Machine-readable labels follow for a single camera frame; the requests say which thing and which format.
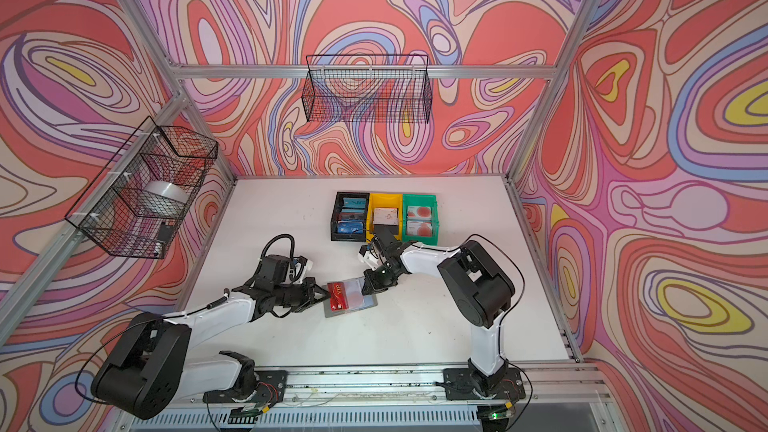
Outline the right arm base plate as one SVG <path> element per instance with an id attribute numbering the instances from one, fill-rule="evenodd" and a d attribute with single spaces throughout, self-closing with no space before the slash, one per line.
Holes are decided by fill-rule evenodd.
<path id="1" fill-rule="evenodd" d="M 521 370 L 502 366 L 491 375 L 484 375 L 474 367 L 446 368 L 438 386 L 449 401 L 505 400 L 516 403 L 527 397 Z"/>

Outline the red VIP card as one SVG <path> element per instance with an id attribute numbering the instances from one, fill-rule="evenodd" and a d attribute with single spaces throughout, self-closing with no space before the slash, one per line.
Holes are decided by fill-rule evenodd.
<path id="1" fill-rule="evenodd" d="M 350 308 L 345 282 L 329 282 L 328 291 L 330 293 L 329 310 L 331 312 L 345 312 Z"/>

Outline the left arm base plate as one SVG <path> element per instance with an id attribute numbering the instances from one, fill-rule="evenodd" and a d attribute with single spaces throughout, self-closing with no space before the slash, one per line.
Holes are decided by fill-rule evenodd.
<path id="1" fill-rule="evenodd" d="M 284 400 L 287 378 L 286 370 L 256 371 L 250 377 L 238 379 L 230 389 L 206 392 L 203 401 L 207 404 L 274 406 Z"/>

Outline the blue VIP card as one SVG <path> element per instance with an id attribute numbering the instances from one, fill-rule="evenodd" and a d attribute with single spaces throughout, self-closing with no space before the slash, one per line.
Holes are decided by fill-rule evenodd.
<path id="1" fill-rule="evenodd" d="M 362 220 L 342 220 L 337 222 L 336 232 L 346 235 L 364 235 L 365 225 Z"/>

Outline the grey leather card holder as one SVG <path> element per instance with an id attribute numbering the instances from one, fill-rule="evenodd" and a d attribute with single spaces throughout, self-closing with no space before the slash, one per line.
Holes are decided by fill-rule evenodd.
<path id="1" fill-rule="evenodd" d="M 325 312 L 324 315 L 326 318 L 331 317 L 337 317 L 344 314 L 349 314 L 353 312 L 358 312 L 361 310 L 366 310 L 369 308 L 373 308 L 377 305 L 377 300 L 374 295 L 371 296 L 363 296 L 361 293 L 361 286 L 363 283 L 363 277 L 357 277 L 353 279 L 348 279 L 344 281 L 337 281 L 337 282 L 345 282 L 346 283 L 346 292 L 347 292 L 347 298 L 349 300 L 350 308 L 345 312 Z"/>

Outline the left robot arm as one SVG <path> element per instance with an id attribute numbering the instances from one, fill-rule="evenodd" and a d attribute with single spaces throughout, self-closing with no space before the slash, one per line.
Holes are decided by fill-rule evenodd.
<path id="1" fill-rule="evenodd" d="M 307 276 L 310 268 L 303 256 L 268 255 L 244 284 L 196 310 L 137 315 L 92 379 L 91 400 L 139 419 L 197 395 L 253 401 L 262 384 L 253 359 L 231 350 L 201 359 L 187 354 L 225 331 L 276 316 L 278 309 L 291 315 L 329 300 L 330 292 Z"/>

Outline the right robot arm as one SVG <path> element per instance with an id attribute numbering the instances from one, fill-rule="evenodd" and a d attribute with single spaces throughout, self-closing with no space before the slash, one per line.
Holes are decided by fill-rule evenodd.
<path id="1" fill-rule="evenodd" d="M 491 398 L 500 391 L 509 371 L 509 361 L 502 352 L 502 322 L 513 308 L 516 289 L 479 242 L 469 238 L 459 246 L 439 247 L 401 242 L 384 232 L 360 247 L 358 259 L 366 265 L 362 288 L 365 295 L 397 286 L 403 275 L 440 278 L 471 325 L 468 384 L 456 392 Z"/>

